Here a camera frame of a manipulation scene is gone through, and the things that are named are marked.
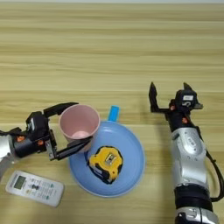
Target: pink cup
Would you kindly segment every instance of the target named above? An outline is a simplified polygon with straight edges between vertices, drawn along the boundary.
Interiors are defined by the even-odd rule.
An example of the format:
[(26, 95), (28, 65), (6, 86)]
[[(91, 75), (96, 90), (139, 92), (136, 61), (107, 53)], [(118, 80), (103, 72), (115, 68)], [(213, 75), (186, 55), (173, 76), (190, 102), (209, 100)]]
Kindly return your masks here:
[[(94, 136), (101, 123), (98, 112), (88, 105), (74, 105), (67, 108), (59, 118), (60, 130), (66, 140), (73, 140)], [(91, 148), (93, 139), (80, 152)]]

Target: wood grain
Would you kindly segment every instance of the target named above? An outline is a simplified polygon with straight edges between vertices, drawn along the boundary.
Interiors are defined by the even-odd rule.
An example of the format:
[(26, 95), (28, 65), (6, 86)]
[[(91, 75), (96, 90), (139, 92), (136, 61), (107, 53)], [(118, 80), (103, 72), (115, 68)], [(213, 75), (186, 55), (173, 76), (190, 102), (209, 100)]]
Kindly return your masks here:
[[(1, 130), (24, 127), (32, 111), (58, 102), (90, 104), (102, 119), (117, 104), (120, 122), (139, 137), (147, 159), (136, 189), (101, 199), (77, 186), (66, 160), (50, 162), (45, 153), (25, 158), (2, 179), (1, 223), (173, 223), (170, 131), (162, 115), (149, 112), (149, 85), (156, 83), (164, 107), (183, 81), (197, 90), (205, 108), (192, 119), (224, 172), (223, 61), (222, 4), (0, 3)], [(51, 125), (62, 147), (57, 121)], [(6, 193), (16, 169), (63, 182), (59, 207)], [(220, 223), (223, 206), (224, 200), (214, 204)]]

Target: white remote control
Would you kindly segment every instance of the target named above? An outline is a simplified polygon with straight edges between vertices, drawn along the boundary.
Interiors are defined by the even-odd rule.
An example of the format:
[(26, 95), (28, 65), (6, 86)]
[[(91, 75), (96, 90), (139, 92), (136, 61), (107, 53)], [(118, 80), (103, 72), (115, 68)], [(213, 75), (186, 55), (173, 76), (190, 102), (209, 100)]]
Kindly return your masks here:
[(47, 178), (23, 171), (14, 171), (5, 190), (8, 193), (56, 207), (60, 203), (64, 186), (60, 182)]

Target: tape measure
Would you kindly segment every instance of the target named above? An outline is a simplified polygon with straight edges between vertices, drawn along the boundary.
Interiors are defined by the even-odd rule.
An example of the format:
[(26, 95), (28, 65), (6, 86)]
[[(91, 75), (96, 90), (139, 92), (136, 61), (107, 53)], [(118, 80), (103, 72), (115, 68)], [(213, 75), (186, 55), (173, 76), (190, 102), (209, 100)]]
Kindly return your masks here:
[(113, 146), (102, 146), (89, 160), (86, 153), (86, 160), (92, 173), (105, 184), (112, 184), (123, 167), (123, 156)]

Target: blue bowl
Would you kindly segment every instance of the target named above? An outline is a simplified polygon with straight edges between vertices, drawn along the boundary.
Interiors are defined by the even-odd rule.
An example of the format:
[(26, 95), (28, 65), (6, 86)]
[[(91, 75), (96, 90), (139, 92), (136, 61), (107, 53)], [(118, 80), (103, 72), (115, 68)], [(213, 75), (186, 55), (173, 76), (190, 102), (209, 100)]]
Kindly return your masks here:
[(112, 185), (103, 183), (90, 171), (84, 153), (74, 154), (69, 158), (71, 173), (78, 184), (89, 193), (107, 198), (124, 195), (132, 190), (143, 176), (143, 147), (129, 129), (110, 121), (101, 122), (87, 156), (90, 158), (102, 146), (116, 147), (123, 157), (122, 170)]

